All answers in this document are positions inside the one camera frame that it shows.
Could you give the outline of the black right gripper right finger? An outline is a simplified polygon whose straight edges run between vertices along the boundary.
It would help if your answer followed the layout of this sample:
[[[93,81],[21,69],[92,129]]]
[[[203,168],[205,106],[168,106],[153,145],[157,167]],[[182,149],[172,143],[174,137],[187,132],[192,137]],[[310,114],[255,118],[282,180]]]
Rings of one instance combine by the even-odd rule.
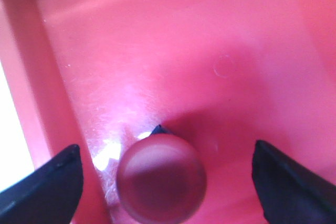
[[[268,223],[335,223],[335,185],[263,140],[252,179]]]

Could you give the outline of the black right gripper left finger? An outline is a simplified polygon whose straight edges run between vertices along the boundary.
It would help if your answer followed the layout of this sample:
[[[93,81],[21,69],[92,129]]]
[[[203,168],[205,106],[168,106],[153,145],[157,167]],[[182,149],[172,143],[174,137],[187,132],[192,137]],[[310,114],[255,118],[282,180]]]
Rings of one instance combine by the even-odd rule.
[[[82,192],[80,147],[72,144],[1,192],[1,223],[70,223]]]

